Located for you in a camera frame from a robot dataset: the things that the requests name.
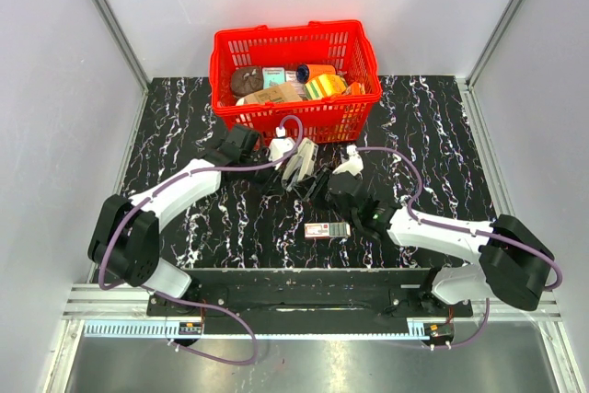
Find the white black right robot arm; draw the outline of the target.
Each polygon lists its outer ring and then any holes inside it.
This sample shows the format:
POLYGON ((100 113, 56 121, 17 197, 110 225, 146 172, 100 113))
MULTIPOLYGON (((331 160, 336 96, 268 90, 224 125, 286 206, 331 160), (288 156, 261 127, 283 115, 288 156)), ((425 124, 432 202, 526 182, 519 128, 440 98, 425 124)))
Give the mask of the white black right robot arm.
POLYGON ((418 296, 431 316, 462 301, 496 297, 523 311, 537 309, 545 291, 552 252, 518 218, 493 222, 428 216, 377 199, 358 175, 325 169, 294 185, 303 200, 331 210, 364 237, 399 248, 428 249, 464 261, 432 269, 418 296))

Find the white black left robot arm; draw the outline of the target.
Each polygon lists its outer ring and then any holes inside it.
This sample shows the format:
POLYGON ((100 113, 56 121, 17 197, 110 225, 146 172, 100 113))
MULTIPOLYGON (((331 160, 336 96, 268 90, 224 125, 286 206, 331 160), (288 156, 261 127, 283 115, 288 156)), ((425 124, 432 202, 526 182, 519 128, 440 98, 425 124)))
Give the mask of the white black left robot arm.
POLYGON ((160 234, 195 202, 220 190, 231 178, 252 178, 271 172, 295 147, 283 127, 276 129, 270 153, 257 159, 260 135, 237 125, 228 136, 193 158, 186 167, 147 191, 126 198, 110 196, 102 206, 88 247, 98 265, 98 284, 111 290, 123 283, 167 295, 180 315, 197 309, 200 298, 191 277, 161 257, 160 234))

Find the beige stapler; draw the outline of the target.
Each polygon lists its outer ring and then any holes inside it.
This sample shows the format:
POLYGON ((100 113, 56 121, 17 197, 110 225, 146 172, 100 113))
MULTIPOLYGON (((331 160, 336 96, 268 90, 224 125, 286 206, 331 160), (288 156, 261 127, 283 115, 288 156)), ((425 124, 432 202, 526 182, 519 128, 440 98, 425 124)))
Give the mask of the beige stapler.
POLYGON ((281 183, 286 191, 291 191, 300 181, 310 177, 314 171, 318 145, 304 138, 296 153, 288 160, 283 171, 281 183))

